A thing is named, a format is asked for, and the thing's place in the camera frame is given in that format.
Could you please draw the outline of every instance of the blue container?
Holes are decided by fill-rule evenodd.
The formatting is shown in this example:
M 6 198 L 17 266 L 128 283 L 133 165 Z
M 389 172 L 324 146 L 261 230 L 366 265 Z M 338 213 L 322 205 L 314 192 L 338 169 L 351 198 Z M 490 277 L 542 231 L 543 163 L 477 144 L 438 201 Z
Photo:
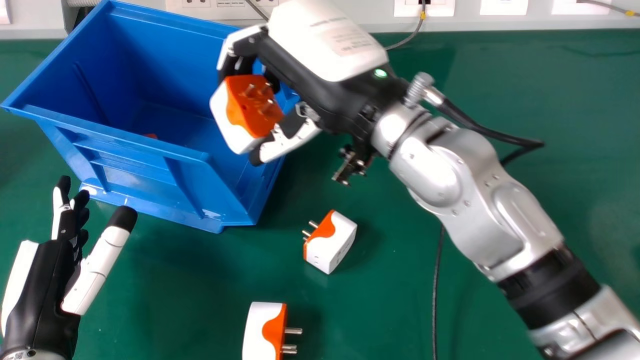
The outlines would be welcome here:
M 209 111 L 235 30 L 103 1 L 2 107 L 38 123 L 94 199 L 212 233 L 255 225 L 282 160 L 253 167 Z

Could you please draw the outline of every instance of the robotic arm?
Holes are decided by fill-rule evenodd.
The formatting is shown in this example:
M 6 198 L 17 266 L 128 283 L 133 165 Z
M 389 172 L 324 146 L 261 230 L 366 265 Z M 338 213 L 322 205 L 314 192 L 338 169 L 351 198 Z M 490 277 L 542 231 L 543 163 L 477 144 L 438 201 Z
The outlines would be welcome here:
M 137 212 L 120 206 L 83 259 L 89 193 L 82 190 L 69 200 L 70 188 L 71 179 L 63 176 L 53 190 L 51 240 L 20 245 L 2 303 L 0 360 L 70 360 L 80 317 L 135 226 Z
M 246 78 L 256 58 L 265 76 Z M 440 219 L 462 254 L 500 288 L 544 358 L 640 359 L 638 321 L 566 247 L 484 136 L 501 135 L 511 143 L 515 138 L 479 126 L 427 74 L 410 84 L 398 78 L 382 46 L 331 4 L 281 4 L 268 24 L 227 38 L 218 70 L 211 110 L 230 148 L 250 152 L 254 165 L 320 131 L 351 135 L 353 146 L 343 148 L 345 161 L 333 179 L 348 185 L 351 175 L 365 174 L 375 155 L 388 159 L 415 201 Z M 302 100 L 286 115 L 273 109 L 278 81 Z M 469 129 L 430 114 L 423 100 Z M 251 131 L 265 122 L 270 131 Z M 540 146 L 520 140 L 528 149 Z

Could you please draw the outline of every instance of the green table surface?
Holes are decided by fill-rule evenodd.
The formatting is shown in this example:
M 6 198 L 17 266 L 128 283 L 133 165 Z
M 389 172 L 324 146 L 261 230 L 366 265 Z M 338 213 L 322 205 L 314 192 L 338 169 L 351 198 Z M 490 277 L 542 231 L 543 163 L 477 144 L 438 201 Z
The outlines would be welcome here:
M 0 42 L 0 99 L 56 45 Z M 406 78 L 430 72 L 487 126 L 547 141 L 508 170 L 640 315 L 640 30 L 426 33 L 390 57 Z M 289 325 L 305 330 L 288 338 L 298 359 L 431 359 L 438 222 L 382 159 L 351 188 L 332 182 L 347 140 L 320 136 L 291 154 L 258 226 L 217 235 L 141 215 L 83 318 L 76 359 L 240 359 L 252 301 L 289 305 Z M 61 174 L 71 171 L 34 122 L 0 114 L 3 288 L 19 242 L 49 237 Z M 114 207 L 89 208 L 95 241 Z M 303 261 L 300 231 L 330 209 L 359 228 L 327 276 Z M 440 359 L 539 359 L 500 292 L 449 241 L 442 260 Z

